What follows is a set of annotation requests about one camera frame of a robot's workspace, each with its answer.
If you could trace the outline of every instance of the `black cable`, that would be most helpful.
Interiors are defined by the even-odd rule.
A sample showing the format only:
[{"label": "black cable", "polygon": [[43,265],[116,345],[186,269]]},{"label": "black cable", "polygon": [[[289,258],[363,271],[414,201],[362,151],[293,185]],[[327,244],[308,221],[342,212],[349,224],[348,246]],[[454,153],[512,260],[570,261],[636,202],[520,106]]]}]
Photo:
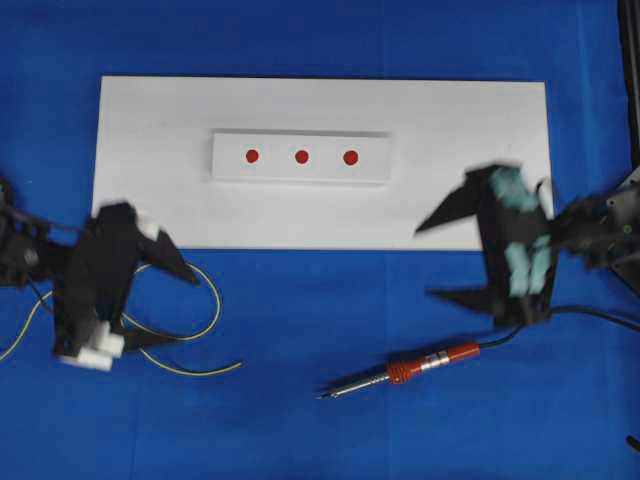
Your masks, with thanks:
[{"label": "black cable", "polygon": [[509,340],[511,340],[513,337],[515,337],[518,332],[520,332],[520,330],[522,330],[524,328],[524,324],[522,325],[518,325],[516,328],[513,329],[513,331],[502,338],[498,338],[497,340],[492,340],[490,342],[483,342],[483,343],[478,343],[478,347],[482,348],[492,348],[492,347],[497,347],[499,345],[503,345],[505,343],[507,343]]},{"label": "black cable", "polygon": [[11,215],[14,218],[14,220],[17,220],[19,222],[48,225],[50,227],[57,228],[58,230],[66,230],[68,232],[76,232],[76,233],[88,232],[86,228],[73,227],[71,225],[64,225],[62,223],[50,222],[49,220],[45,220],[44,218],[40,218],[35,215],[31,215],[30,213],[23,212],[18,208],[12,207],[11,205],[7,205],[7,204],[0,205],[0,209],[7,212],[9,215]]},{"label": "black cable", "polygon": [[627,435],[627,445],[633,448],[635,451],[640,453],[640,442],[637,438],[632,437],[631,435]]},{"label": "black cable", "polygon": [[582,305],[563,305],[560,307],[553,307],[551,308],[550,313],[552,315],[556,315],[559,313],[583,313],[585,315],[602,318],[603,320],[615,323],[616,325],[620,325],[621,327],[629,328],[635,332],[640,332],[640,317],[636,317],[627,313],[625,313],[624,316],[633,319],[637,323],[625,320],[624,318],[620,318],[615,315],[610,315],[607,312],[603,312],[595,308],[585,307]]},{"label": "black cable", "polygon": [[536,195],[538,197],[540,196],[540,188],[544,185],[544,183],[547,180],[549,181],[549,185],[551,187],[551,197],[552,197],[551,202],[554,203],[555,201],[555,203],[559,205],[566,206],[566,203],[563,202],[562,197],[560,196],[560,192],[558,191],[556,183],[553,181],[551,177],[545,177],[542,180],[539,180],[538,183],[536,183],[536,189],[535,189]]},{"label": "black cable", "polygon": [[33,280],[31,279],[30,276],[27,276],[27,282],[29,283],[31,290],[33,290],[33,293],[35,293],[36,297],[38,297],[38,300],[40,300],[40,303],[42,304],[44,309],[47,312],[49,312],[51,315],[55,316],[55,313],[53,313],[53,309],[49,305],[47,305],[47,303],[44,301],[44,298],[42,297],[42,293],[40,293],[40,290],[38,290],[38,287],[36,287],[36,284],[33,283]]}]

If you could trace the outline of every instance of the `white board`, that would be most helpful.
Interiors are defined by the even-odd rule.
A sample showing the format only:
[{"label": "white board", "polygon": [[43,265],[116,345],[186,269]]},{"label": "white board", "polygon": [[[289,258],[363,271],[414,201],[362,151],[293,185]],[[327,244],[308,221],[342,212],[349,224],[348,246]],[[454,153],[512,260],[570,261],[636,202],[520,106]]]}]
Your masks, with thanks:
[{"label": "white board", "polygon": [[[214,181],[214,133],[235,129],[385,132],[390,176]],[[474,219],[413,230],[496,160],[550,176],[543,83],[103,77],[93,206],[125,198],[180,247],[475,250]]]}]

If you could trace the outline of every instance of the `blue fabric surface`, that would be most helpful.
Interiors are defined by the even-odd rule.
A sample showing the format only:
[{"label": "blue fabric surface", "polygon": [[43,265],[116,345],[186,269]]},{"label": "blue fabric surface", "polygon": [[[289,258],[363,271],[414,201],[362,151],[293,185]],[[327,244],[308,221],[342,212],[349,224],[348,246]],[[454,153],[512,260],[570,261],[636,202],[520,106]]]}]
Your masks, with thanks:
[{"label": "blue fabric surface", "polygon": [[[630,168],[618,35],[615,1],[3,0],[0,172],[23,208],[79,225],[104,74],[544,80],[562,207]],[[219,285],[222,318],[160,356],[245,366],[181,378],[135,354],[110,374],[73,369],[51,358],[52,322],[40,313],[0,365],[3,478],[640,474],[624,442],[640,434],[640,338],[592,318],[559,317],[405,386],[314,399],[389,352],[490,337],[488,318],[423,295],[482,283],[477,252],[185,256]],[[143,275],[136,318],[184,332],[205,324],[205,289]],[[562,256],[556,285],[555,304],[638,308],[612,274],[587,274],[573,258]],[[29,291],[0,291],[0,345],[32,303]]]}]

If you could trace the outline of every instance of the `red soldering iron handle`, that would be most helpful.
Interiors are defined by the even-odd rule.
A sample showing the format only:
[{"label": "red soldering iron handle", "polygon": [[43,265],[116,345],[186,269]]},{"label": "red soldering iron handle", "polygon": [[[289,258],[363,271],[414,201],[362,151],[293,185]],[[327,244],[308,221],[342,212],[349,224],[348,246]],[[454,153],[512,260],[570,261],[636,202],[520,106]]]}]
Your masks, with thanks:
[{"label": "red soldering iron handle", "polygon": [[387,374],[391,383],[404,383],[425,370],[441,367],[451,362],[458,362],[479,353],[480,347],[478,344],[469,342],[425,357],[419,357],[415,360],[391,362],[387,365]]}]

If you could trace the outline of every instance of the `wire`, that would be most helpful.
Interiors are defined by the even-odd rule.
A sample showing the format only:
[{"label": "wire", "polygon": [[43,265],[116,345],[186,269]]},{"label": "wire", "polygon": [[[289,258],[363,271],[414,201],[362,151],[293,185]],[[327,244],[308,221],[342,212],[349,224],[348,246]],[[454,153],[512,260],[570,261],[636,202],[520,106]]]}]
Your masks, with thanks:
[{"label": "wire", "polygon": [[640,453],[640,442],[638,441],[637,438],[635,438],[635,437],[633,437],[631,435],[627,435],[627,445],[629,445],[635,451]]},{"label": "wire", "polygon": [[36,287],[36,284],[33,282],[31,275],[27,275],[27,282],[29,283],[31,290],[33,290],[33,293],[35,293],[36,297],[38,297],[38,300],[40,300],[40,303],[45,308],[45,310],[49,312],[51,315],[55,316],[55,313],[53,313],[53,309],[49,305],[47,305],[47,303],[42,298],[42,294],[40,293],[40,290],[38,290],[38,287]]},{"label": "wire", "polygon": [[540,188],[547,182],[549,184],[549,192],[551,193],[551,203],[555,202],[559,205],[566,205],[562,199],[562,196],[560,195],[558,185],[556,185],[556,183],[553,181],[553,178],[551,178],[550,176],[543,177],[542,179],[538,180],[538,183],[536,183],[535,187],[536,195],[540,196]]},{"label": "wire", "polygon": [[497,340],[492,340],[490,342],[478,343],[478,347],[483,349],[483,348],[493,348],[493,347],[498,347],[500,345],[504,345],[505,343],[510,341],[513,337],[515,337],[523,328],[524,328],[524,324],[520,324],[516,328],[514,328],[513,331],[509,333],[509,335],[506,335],[502,338],[498,338]]},{"label": "wire", "polygon": [[11,345],[9,345],[9,348],[7,348],[4,352],[2,352],[0,354],[0,362],[3,361],[5,358],[7,358],[9,355],[11,355],[11,353],[18,347],[18,345],[22,341],[22,338],[24,337],[24,334],[27,333],[27,330],[29,330],[29,327],[31,326],[31,321],[33,320],[33,317],[35,316],[36,312],[38,311],[38,308],[40,307],[41,304],[44,304],[45,303],[44,301],[47,298],[49,298],[52,294],[53,294],[53,292],[49,291],[49,292],[45,293],[42,297],[40,297],[38,299],[36,304],[31,309],[31,312],[29,312],[29,315],[27,316],[27,319],[24,321],[24,325],[22,326],[22,330],[20,330],[20,333],[18,334],[16,339],[13,341],[13,343]]},{"label": "wire", "polygon": [[[550,312],[553,315],[562,314],[562,313],[583,313],[586,315],[602,318],[603,320],[608,320],[609,322],[615,323],[616,325],[620,325],[621,327],[629,328],[633,331],[640,332],[640,325],[638,323],[631,322],[624,318],[620,318],[615,315],[611,315],[607,312],[603,312],[601,310],[591,308],[591,307],[586,307],[582,305],[563,305],[560,307],[551,308]],[[635,317],[631,314],[625,313],[624,316],[632,318],[636,322],[640,322],[640,318]]]},{"label": "wire", "polygon": [[[220,318],[220,311],[222,309],[222,300],[220,299],[220,294],[218,292],[218,289],[217,289],[215,283],[213,283],[213,280],[209,277],[209,275],[207,275],[203,270],[201,270],[200,268],[196,267],[195,265],[193,265],[191,263],[187,263],[187,265],[194,272],[196,272],[196,273],[198,273],[199,275],[202,276],[202,278],[204,279],[205,283],[211,289],[211,292],[213,293],[213,297],[215,298],[216,312],[211,317],[211,321],[209,322],[209,324],[205,328],[203,328],[202,330],[200,330],[200,331],[198,331],[198,332],[196,332],[196,333],[194,333],[192,335],[167,335],[166,333],[158,332],[156,330],[153,330],[152,328],[149,328],[149,327],[137,322],[131,315],[128,315],[128,314],[126,314],[124,312],[122,312],[122,318],[120,319],[120,322],[121,322],[122,326],[124,326],[124,320],[126,320],[126,321],[132,323],[133,325],[135,325],[136,327],[140,328],[141,330],[144,330],[146,332],[152,333],[154,335],[159,335],[159,336],[162,336],[162,337],[165,337],[165,338],[170,338],[170,339],[177,340],[177,341],[195,340],[195,339],[200,338],[203,335],[207,334],[208,332],[210,332],[213,329],[213,327],[216,325],[216,323],[218,323],[218,319]],[[149,264],[142,265],[133,274],[137,275],[138,273],[143,272],[144,270],[146,270],[149,267],[150,267]],[[20,344],[20,342],[24,338],[24,335],[27,333],[27,330],[29,330],[29,327],[31,326],[31,322],[33,321],[33,318],[35,317],[35,314],[37,313],[38,309],[41,306],[43,306],[47,311],[49,311],[50,313],[53,314],[53,310],[46,303],[46,300],[53,295],[53,291],[50,290],[47,293],[45,293],[44,295],[42,295],[40,293],[40,291],[38,290],[38,288],[33,283],[31,277],[28,277],[28,283],[31,286],[31,288],[34,291],[34,293],[36,294],[36,296],[38,297],[38,300],[36,301],[35,305],[31,309],[31,311],[29,312],[29,315],[27,316],[27,319],[25,320],[24,325],[22,326],[22,329],[20,330],[20,333],[18,334],[16,339],[13,341],[13,343],[4,352],[2,352],[0,354],[0,362],[2,360],[4,360],[5,358],[7,358],[9,355],[11,355],[11,353],[18,347],[18,345]],[[157,358],[155,358],[153,355],[151,355],[149,352],[147,352],[143,348],[140,348],[140,351],[145,356],[145,358],[147,360],[149,360],[151,363],[153,363],[154,365],[156,365],[156,366],[158,366],[158,367],[160,367],[160,368],[162,368],[164,370],[167,370],[169,372],[175,373],[177,375],[185,375],[185,376],[190,376],[190,377],[209,377],[209,376],[213,376],[213,375],[220,375],[222,373],[230,372],[231,370],[235,370],[236,368],[239,368],[239,367],[242,366],[242,362],[236,362],[236,363],[233,363],[231,365],[227,365],[227,366],[224,366],[224,367],[221,367],[221,368],[212,369],[212,370],[205,370],[205,371],[187,370],[187,369],[184,369],[184,368],[172,367],[170,365],[167,365],[167,364],[161,362],[160,360],[158,360]]]},{"label": "wire", "polygon": [[50,227],[57,228],[58,230],[66,230],[68,232],[89,233],[86,228],[73,227],[71,225],[65,225],[63,223],[50,222],[49,220],[45,220],[44,218],[23,212],[22,210],[12,207],[11,205],[7,205],[6,203],[0,205],[0,210],[4,210],[8,214],[10,214],[14,218],[14,220],[18,220],[19,222],[49,225]]},{"label": "wire", "polygon": [[[222,300],[220,299],[220,294],[218,293],[218,289],[216,287],[216,285],[213,283],[213,280],[211,280],[211,278],[209,277],[209,275],[206,274],[206,272],[204,272],[203,270],[201,270],[200,268],[196,267],[195,265],[188,263],[187,265],[189,266],[189,268],[191,268],[191,270],[193,270],[194,272],[198,273],[203,280],[205,281],[205,283],[209,286],[209,288],[211,289],[211,292],[213,293],[213,296],[215,298],[216,301],[216,312],[214,313],[214,315],[211,317],[211,321],[209,322],[209,324],[203,328],[202,330],[200,330],[199,332],[196,332],[192,335],[167,335],[166,333],[162,333],[162,332],[158,332],[156,330],[153,330],[152,328],[149,328],[139,322],[137,322],[131,315],[128,315],[125,312],[122,312],[122,318],[120,319],[120,322],[122,323],[122,326],[124,326],[124,320],[132,323],[133,325],[135,325],[136,327],[138,327],[141,330],[144,330],[145,332],[148,333],[153,333],[154,335],[158,335],[161,337],[165,337],[165,338],[170,338],[172,340],[177,340],[177,341],[189,341],[189,340],[195,340],[197,338],[202,337],[203,335],[207,334],[208,332],[211,331],[211,329],[216,325],[216,323],[218,323],[218,319],[220,318],[220,311],[222,309]],[[149,264],[145,264],[140,266],[135,272],[133,272],[134,276],[144,272],[147,268],[149,268],[150,265]],[[233,363],[231,365],[227,365],[225,367],[221,367],[221,368],[216,368],[213,370],[205,370],[205,371],[194,371],[194,370],[187,370],[184,368],[177,368],[177,367],[172,367],[170,365],[167,365],[163,362],[161,362],[160,360],[158,360],[157,358],[155,358],[153,355],[151,355],[149,352],[147,352],[144,348],[140,349],[140,352],[142,352],[142,354],[147,358],[147,360],[149,360],[151,363],[153,363],[154,365],[167,370],[169,372],[175,373],[177,375],[185,375],[185,376],[189,376],[189,377],[209,377],[212,375],[220,375],[221,373],[226,373],[226,372],[230,372],[231,370],[235,370],[236,368],[239,368],[242,366],[242,362],[236,362]]]}]

